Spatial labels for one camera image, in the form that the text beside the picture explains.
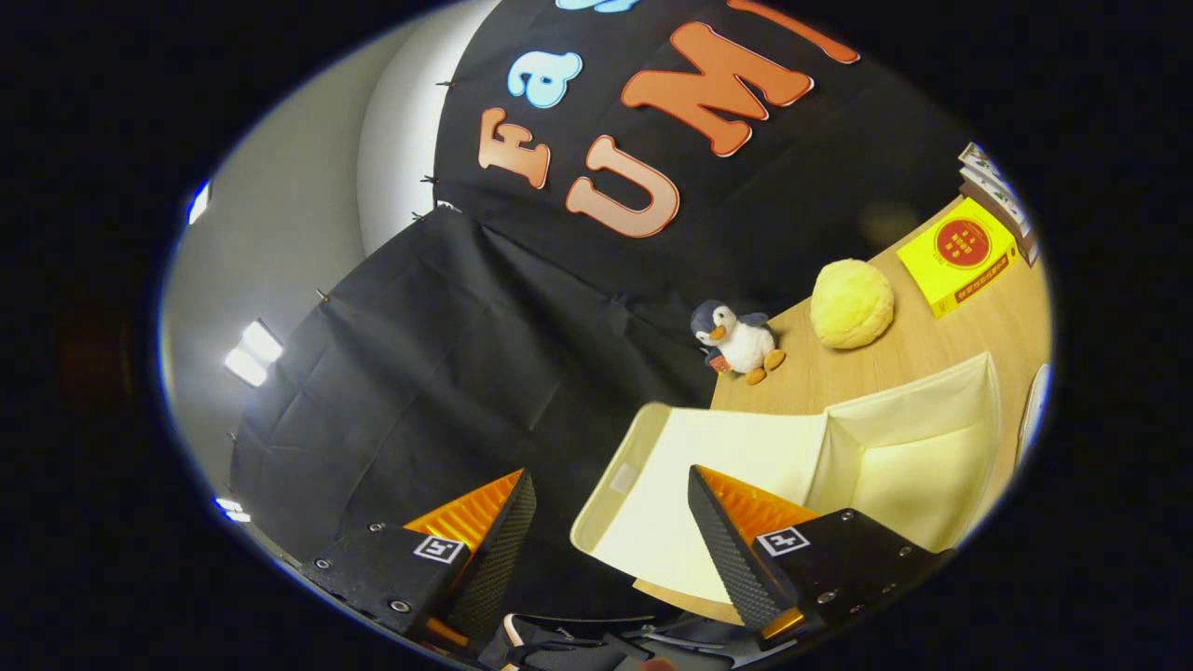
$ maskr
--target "wooden table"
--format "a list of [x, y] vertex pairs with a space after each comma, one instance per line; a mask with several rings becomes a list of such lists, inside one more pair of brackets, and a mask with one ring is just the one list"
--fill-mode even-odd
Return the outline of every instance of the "wooden table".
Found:
[[[772, 414], [818, 414], [826, 406], [898, 387], [939, 373], [984, 351], [994, 358], [1002, 400], [1002, 447], [978, 519], [993, 506], [1014, 473], [1019, 426], [1039, 368], [1051, 358], [1052, 310], [1044, 259], [1028, 266], [1020, 257], [973, 297], [937, 319], [895, 251], [937, 223], [962, 197], [870, 260], [895, 290], [895, 319], [878, 340], [857, 350], [832, 350], [816, 338], [808, 318], [811, 298], [771, 319], [786, 361], [750, 387], [743, 375], [717, 381], [712, 410]], [[638, 590], [715, 620], [741, 623], [733, 607], [697, 599], [643, 580]]]

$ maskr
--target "white wall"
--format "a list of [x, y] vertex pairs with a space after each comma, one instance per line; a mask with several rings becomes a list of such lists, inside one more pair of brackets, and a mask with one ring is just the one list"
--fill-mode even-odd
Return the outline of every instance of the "white wall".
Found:
[[360, 133], [358, 197], [365, 254], [434, 207], [429, 184], [449, 81], [499, 0], [466, 0], [424, 19], [377, 82]]
[[178, 247], [162, 304], [167, 398], [181, 438], [217, 493], [248, 387], [223, 369], [262, 318], [285, 341], [365, 257], [357, 150], [365, 107], [406, 24], [332, 66], [273, 109], [211, 180], [211, 201]]

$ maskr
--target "yellow round bread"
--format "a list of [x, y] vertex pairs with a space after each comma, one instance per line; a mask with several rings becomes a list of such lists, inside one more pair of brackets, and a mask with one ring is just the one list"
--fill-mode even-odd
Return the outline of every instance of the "yellow round bread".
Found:
[[895, 319], [895, 291], [877, 267], [846, 259], [824, 266], [812, 288], [812, 328], [837, 350], [869, 345]]

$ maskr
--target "cream fabric basket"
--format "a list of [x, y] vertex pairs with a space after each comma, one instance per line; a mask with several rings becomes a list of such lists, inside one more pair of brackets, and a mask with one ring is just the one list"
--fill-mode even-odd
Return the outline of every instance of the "cream fabric basket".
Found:
[[644, 406], [571, 528], [636, 578], [729, 603], [687, 509], [692, 464], [820, 513], [855, 507], [932, 552], [975, 525], [1002, 426], [989, 352], [817, 415]]

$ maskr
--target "penguin foot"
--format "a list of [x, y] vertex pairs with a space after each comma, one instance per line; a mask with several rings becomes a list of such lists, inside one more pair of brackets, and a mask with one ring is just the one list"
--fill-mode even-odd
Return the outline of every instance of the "penguin foot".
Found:
[[767, 370], [774, 370], [775, 368], [779, 368], [779, 364], [786, 358], [787, 353], [783, 350], [771, 350], [771, 352], [766, 355], [766, 361], [762, 363], [766, 365]]

